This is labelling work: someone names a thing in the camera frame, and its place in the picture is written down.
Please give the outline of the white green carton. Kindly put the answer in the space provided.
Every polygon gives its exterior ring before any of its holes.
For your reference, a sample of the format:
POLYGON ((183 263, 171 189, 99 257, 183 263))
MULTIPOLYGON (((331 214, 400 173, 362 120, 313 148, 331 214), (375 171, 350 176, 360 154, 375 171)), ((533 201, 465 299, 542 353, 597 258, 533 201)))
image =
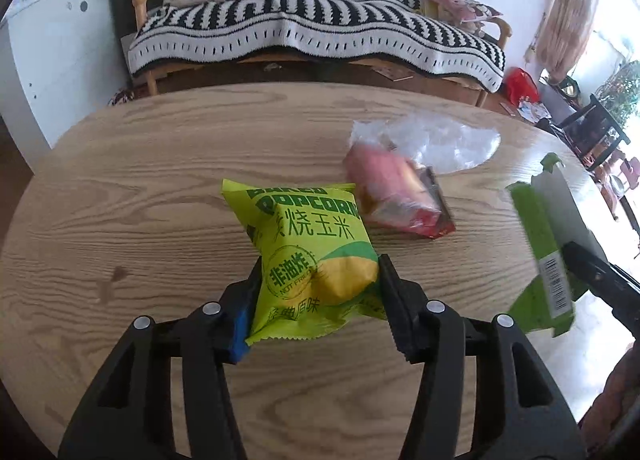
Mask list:
POLYGON ((553 336, 559 336, 570 330, 574 302, 588 290, 568 270, 562 247, 575 242, 602 261, 606 256, 582 220, 562 173, 561 159, 550 152, 541 166, 542 171, 528 183, 508 186, 537 267, 536 278, 518 295, 509 315, 525 333, 550 329, 553 336))

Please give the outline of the yellow popcorn snack bag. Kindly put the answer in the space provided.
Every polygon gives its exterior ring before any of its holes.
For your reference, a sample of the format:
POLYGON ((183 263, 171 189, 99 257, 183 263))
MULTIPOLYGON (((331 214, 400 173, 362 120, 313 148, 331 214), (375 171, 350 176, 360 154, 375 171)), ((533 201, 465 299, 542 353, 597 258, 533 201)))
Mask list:
POLYGON ((352 183, 259 188, 225 179, 221 193, 262 260, 248 345, 318 339, 357 316, 386 318, 378 254, 352 183))

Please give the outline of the red cigarette box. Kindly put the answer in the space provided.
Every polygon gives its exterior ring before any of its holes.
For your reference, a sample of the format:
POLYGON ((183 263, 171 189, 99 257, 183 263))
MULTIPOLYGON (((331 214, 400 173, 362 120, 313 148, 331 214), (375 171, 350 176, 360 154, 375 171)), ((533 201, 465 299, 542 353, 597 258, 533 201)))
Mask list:
POLYGON ((363 142, 352 145, 344 166, 359 212, 371 223, 432 240, 456 231, 431 168, 363 142))

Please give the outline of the clear plastic bag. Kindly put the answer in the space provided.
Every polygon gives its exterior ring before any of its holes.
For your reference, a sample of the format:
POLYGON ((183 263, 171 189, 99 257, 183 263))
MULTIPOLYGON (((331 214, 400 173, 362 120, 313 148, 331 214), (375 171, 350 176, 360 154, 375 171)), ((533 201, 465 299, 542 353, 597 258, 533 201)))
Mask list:
POLYGON ((349 144, 364 143, 431 167, 436 175, 468 171, 488 161, 501 137, 494 128, 477 128, 427 112, 393 120, 354 122, 349 144))

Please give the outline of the black wooden chair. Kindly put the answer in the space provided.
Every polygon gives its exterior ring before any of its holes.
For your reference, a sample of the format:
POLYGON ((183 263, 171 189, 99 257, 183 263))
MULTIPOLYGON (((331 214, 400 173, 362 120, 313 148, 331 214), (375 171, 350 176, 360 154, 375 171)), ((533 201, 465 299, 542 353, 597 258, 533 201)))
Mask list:
POLYGON ((559 137, 578 157, 588 172, 602 165, 622 142, 629 145, 626 135, 608 109, 594 95, 590 101, 567 119, 556 125, 549 122, 550 133, 559 137))

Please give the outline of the red bag on floor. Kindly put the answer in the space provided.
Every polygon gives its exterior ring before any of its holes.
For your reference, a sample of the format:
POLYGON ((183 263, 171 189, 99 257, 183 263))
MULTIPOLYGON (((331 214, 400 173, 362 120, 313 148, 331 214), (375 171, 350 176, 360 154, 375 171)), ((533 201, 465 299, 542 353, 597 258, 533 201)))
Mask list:
POLYGON ((540 100, 536 82, 522 68, 510 68, 503 79, 506 99, 514 106, 519 106, 523 101, 538 103, 540 100))

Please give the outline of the striped black white sofa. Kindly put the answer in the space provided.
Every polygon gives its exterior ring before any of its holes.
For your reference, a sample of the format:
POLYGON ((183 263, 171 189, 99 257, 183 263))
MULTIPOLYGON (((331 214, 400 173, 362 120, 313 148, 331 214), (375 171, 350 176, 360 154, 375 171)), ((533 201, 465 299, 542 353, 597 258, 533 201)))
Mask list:
POLYGON ((186 8, 133 0, 138 32, 128 49, 132 75, 154 86, 183 65, 253 59, 283 48, 316 59, 390 59, 487 96, 503 82, 511 36, 501 16, 484 36, 426 16, 421 0, 227 0, 186 8))

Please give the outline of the white cabinet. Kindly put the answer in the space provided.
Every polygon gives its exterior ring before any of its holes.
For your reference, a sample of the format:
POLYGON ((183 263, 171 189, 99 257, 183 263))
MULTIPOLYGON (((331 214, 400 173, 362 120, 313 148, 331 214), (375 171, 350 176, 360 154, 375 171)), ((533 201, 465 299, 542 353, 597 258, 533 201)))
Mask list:
POLYGON ((129 73, 108 0, 30 0, 1 23, 1 116, 29 167, 129 73))

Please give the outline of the pink cushion on sofa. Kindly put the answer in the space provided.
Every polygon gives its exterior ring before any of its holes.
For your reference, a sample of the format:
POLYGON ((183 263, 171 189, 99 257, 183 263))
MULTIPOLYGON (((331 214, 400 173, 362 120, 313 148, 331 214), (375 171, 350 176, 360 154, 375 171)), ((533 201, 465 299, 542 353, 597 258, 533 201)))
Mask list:
POLYGON ((453 25, 467 33, 483 37, 485 23, 502 13, 475 0, 421 0, 426 16, 453 25))

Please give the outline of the black speaker beside sofa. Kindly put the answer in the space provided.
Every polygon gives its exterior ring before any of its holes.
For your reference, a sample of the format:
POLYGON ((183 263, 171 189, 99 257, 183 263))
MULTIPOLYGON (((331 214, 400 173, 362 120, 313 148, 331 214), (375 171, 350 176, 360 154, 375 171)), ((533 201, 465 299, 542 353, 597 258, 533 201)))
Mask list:
POLYGON ((131 76, 128 64, 128 49, 138 32, 136 12, 132 0, 108 0, 114 23, 114 30, 122 48, 122 63, 128 73, 128 85, 137 85, 137 79, 131 76))

